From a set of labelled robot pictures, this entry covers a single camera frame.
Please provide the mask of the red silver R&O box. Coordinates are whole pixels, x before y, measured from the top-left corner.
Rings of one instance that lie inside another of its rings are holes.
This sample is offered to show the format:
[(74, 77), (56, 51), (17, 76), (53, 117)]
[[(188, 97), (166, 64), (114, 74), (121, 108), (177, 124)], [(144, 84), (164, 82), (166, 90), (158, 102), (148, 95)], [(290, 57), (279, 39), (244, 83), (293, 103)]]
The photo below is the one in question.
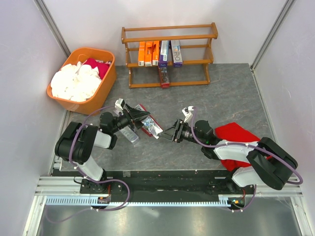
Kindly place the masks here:
[(159, 138), (159, 133), (163, 131), (160, 125), (153, 119), (151, 115), (147, 116), (145, 119), (141, 120), (143, 126), (142, 130), (150, 137), (155, 139)]
[(161, 67), (158, 69), (158, 72), (159, 72), (161, 88), (163, 88), (163, 89), (168, 88), (170, 86), (170, 80), (169, 80), (169, 76), (167, 73), (167, 68)]
[[(142, 106), (141, 104), (136, 105), (136, 109), (141, 110), (141, 111), (146, 111), (146, 109), (144, 108), (144, 106)], [(141, 127), (142, 131), (145, 132), (148, 136), (152, 137), (152, 133), (151, 133), (151, 128), (152, 128), (152, 119), (151, 116), (146, 117), (143, 121), (142, 121), (143, 126)]]

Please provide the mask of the purple white R.O toothpaste box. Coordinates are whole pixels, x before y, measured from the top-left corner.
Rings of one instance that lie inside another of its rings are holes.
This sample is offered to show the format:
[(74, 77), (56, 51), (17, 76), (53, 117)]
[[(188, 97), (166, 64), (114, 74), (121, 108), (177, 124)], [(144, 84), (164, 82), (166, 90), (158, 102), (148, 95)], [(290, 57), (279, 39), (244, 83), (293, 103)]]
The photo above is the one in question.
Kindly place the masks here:
[(171, 51), (174, 67), (182, 67), (183, 59), (179, 40), (171, 40)]

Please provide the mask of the orange Curaprox toothpaste box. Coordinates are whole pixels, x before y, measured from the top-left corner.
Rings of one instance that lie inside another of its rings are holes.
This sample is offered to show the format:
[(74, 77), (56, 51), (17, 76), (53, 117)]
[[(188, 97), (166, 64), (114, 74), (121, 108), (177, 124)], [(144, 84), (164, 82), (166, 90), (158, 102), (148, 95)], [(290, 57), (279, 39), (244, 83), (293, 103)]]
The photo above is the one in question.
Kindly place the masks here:
[(138, 48), (138, 66), (144, 66), (145, 64), (145, 41), (139, 42)]

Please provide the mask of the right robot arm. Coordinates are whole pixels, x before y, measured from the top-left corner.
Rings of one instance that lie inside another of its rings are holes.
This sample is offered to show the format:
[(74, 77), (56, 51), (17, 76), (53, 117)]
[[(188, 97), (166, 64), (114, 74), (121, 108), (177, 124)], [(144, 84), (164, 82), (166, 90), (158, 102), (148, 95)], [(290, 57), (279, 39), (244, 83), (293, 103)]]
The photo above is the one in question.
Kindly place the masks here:
[(289, 178), (297, 174), (296, 160), (270, 138), (249, 143), (220, 139), (205, 120), (198, 120), (190, 127), (179, 119), (158, 136), (175, 143), (186, 140), (198, 144), (209, 159), (241, 163), (240, 167), (232, 168), (231, 178), (225, 181), (227, 191), (233, 194), (243, 187), (258, 184), (282, 190), (290, 182)]

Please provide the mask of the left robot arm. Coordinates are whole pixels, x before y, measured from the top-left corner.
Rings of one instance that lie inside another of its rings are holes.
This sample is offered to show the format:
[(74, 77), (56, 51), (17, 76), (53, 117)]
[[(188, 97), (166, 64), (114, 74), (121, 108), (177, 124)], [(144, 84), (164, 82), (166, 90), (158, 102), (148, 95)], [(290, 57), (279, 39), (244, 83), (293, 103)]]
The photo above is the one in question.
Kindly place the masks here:
[(112, 150), (118, 139), (118, 131), (128, 126), (142, 127), (142, 121), (149, 115), (148, 111), (125, 104), (117, 116), (111, 112), (102, 113), (99, 126), (72, 121), (57, 141), (55, 155), (72, 164), (91, 181), (91, 188), (96, 193), (104, 193), (108, 188), (107, 174), (93, 159), (93, 147)]

